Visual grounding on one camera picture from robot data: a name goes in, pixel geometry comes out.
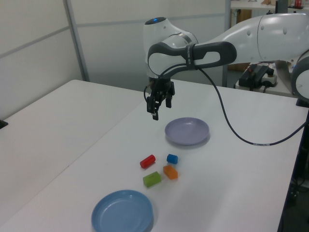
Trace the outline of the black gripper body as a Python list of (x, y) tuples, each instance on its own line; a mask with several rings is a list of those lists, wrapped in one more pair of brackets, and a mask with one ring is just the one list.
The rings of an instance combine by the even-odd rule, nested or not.
[(151, 95), (154, 96), (157, 93), (162, 95), (172, 94), (172, 84), (169, 77), (163, 78), (150, 78)]

